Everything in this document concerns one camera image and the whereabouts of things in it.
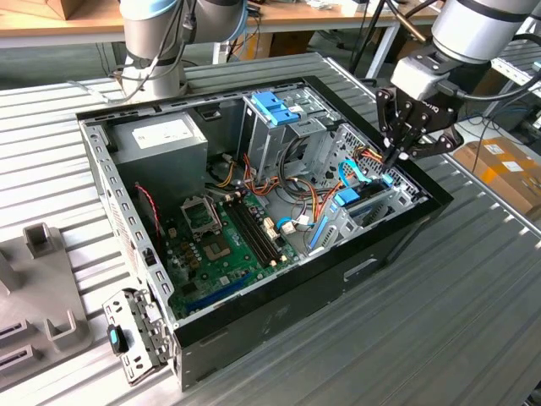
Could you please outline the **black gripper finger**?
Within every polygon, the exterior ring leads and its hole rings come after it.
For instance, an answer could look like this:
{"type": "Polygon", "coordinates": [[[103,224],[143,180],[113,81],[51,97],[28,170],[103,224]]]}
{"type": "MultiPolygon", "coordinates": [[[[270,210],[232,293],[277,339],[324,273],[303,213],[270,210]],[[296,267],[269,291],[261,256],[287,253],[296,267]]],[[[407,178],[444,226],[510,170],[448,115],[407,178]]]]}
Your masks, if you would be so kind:
{"type": "Polygon", "coordinates": [[[450,126],[432,134],[423,134],[407,150],[400,152],[399,159],[402,161],[418,160],[451,153],[463,144],[463,137],[456,131],[454,126],[450,126]]]}
{"type": "Polygon", "coordinates": [[[382,168],[389,169],[397,160],[407,160],[414,155],[417,132],[410,124],[414,103],[405,92],[395,88],[379,88],[376,109],[380,132],[385,136],[382,168]]]}

